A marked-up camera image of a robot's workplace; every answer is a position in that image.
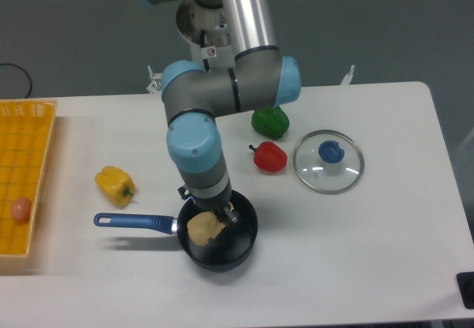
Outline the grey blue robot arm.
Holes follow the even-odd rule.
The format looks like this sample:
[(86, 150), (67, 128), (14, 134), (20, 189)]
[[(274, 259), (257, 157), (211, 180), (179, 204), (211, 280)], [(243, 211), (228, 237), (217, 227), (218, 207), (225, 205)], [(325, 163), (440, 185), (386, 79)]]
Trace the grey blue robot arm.
[(280, 54), (267, 0), (180, 1), (224, 14), (234, 63), (210, 68), (205, 61), (177, 61), (164, 69), (167, 149), (198, 208), (234, 224), (238, 217), (230, 209), (232, 187), (216, 118), (295, 101), (301, 74), (294, 58)]

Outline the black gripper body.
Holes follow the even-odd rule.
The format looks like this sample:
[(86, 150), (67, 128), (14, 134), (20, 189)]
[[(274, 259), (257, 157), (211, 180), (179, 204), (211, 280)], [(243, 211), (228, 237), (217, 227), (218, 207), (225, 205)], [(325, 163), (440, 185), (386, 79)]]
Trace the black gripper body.
[(201, 198), (193, 195), (186, 185), (178, 188), (178, 193), (185, 204), (196, 208), (199, 212), (211, 211), (222, 215), (226, 210), (233, 210), (233, 205), (230, 202), (232, 195), (232, 187), (227, 185), (219, 194), (211, 196), (210, 198)]

